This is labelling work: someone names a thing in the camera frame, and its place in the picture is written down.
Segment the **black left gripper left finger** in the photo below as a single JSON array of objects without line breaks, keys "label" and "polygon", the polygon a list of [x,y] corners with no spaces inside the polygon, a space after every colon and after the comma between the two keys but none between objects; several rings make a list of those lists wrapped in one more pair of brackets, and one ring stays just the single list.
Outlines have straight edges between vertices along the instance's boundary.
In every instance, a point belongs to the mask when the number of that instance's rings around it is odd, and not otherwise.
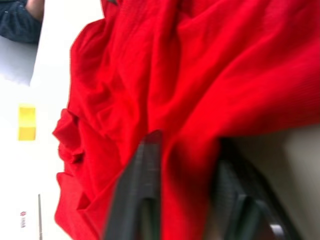
[{"label": "black left gripper left finger", "polygon": [[162,133],[155,130],[139,143],[117,181],[104,239],[161,238],[161,158]]}]

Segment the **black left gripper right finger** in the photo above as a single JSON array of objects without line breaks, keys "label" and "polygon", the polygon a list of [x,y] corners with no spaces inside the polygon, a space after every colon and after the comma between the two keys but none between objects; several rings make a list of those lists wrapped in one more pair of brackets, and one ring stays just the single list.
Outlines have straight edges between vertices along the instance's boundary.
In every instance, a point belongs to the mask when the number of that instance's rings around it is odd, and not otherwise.
[{"label": "black left gripper right finger", "polygon": [[231,140],[219,142],[213,205],[221,239],[284,239],[279,201],[266,179]]}]

